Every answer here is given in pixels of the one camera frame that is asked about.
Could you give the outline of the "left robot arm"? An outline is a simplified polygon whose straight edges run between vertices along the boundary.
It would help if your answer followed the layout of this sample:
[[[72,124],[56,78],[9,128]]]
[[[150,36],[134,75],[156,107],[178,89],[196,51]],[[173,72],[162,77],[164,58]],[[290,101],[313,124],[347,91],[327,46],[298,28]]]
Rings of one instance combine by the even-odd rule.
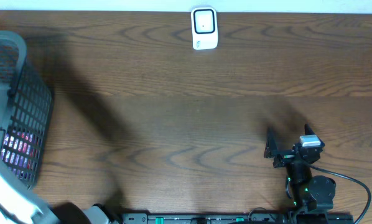
[[[1,161],[0,213],[13,223],[117,223],[100,205],[87,210],[70,202],[50,206],[28,190]]]

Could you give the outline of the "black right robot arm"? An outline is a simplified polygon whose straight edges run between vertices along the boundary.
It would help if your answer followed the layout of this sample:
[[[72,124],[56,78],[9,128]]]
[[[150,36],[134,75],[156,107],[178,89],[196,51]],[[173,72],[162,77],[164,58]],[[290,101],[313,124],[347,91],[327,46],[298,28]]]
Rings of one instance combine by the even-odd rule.
[[[268,128],[264,157],[273,160],[273,167],[287,171],[286,194],[295,205],[285,216],[287,222],[328,223],[336,183],[326,176],[312,175],[311,165],[320,159],[325,144],[308,124],[304,131],[291,149],[280,149],[274,131]]]

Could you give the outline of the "purple snack bag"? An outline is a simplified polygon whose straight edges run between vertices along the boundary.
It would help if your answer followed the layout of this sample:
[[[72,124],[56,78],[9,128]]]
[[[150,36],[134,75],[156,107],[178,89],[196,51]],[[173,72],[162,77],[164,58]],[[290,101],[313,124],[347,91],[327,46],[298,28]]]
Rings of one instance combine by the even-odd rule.
[[[41,157],[41,138],[36,134],[16,130],[5,134],[0,159],[20,180],[29,185],[36,181]]]

